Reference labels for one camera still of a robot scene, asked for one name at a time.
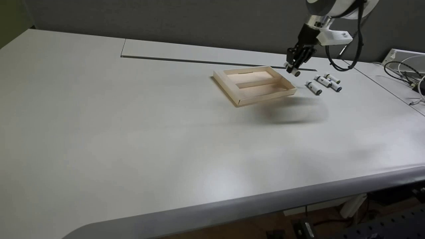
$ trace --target cable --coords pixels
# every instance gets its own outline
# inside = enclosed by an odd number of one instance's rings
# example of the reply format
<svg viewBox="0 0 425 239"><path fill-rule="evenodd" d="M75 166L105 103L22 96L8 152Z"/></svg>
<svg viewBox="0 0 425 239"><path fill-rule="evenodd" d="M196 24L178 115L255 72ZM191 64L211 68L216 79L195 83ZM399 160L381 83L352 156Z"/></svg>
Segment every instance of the cable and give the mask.
<svg viewBox="0 0 425 239"><path fill-rule="evenodd" d="M326 58L329 60L329 64L338 72L346 72L346 71L350 71L353 70L356 66L357 66L357 62L360 60L360 55L361 55L361 50L362 50L362 35L361 35L361 19L362 19L362 11L364 11L364 4L365 4L365 0L360 0L362 3L360 3L358 6L358 18L357 18L357 51L356 51L356 56L354 56L354 60L353 63L348 67L348 68L341 68L338 67L330 58L330 51L329 51L329 47L326 46L325 47L325 54L326 54Z"/></svg>
<svg viewBox="0 0 425 239"><path fill-rule="evenodd" d="M419 80L419 83L417 84L417 92L423 97L423 100L425 100L425 96L422 95L422 83L423 83L423 80L425 80L425 76Z"/></svg>
<svg viewBox="0 0 425 239"><path fill-rule="evenodd" d="M395 80L398 80L398 81L403 81L403 83L407 83L407 84L413 83L407 76L399 76L399 75L397 75L397 74L389 74L387 66L390 66L390 64L403 66L403 67L409 68L410 71L413 71L419 79L422 77L422 75L421 75L417 70L414 70L413 67L410 67L410 66L407 66L407 64L405 64L405 63L402 63L402 62L387 62L387 63L384 66L384 72L385 72L389 77L391 77L391 79L395 79Z"/></svg>
<svg viewBox="0 0 425 239"><path fill-rule="evenodd" d="M411 59L423 59L425 56L410 56L410 58L406 58L406 59L403 59L401 63L407 63L407 62L410 62Z"/></svg>

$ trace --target white table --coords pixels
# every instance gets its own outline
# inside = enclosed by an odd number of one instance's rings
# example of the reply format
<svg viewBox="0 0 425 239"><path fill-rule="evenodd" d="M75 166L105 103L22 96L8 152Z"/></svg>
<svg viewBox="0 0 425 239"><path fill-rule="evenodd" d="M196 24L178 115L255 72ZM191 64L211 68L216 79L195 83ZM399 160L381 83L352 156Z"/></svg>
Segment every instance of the white table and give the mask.
<svg viewBox="0 0 425 239"><path fill-rule="evenodd" d="M358 63L356 70L406 105L422 99L419 93L413 92L407 84L389 77L378 63ZM425 116L425 104L415 104L411 108Z"/></svg>
<svg viewBox="0 0 425 239"><path fill-rule="evenodd" d="M423 180L423 117L356 71L320 97L279 71L295 100L235 109L210 79L235 67L123 44L26 31L0 51L0 238L158 237Z"/></svg>

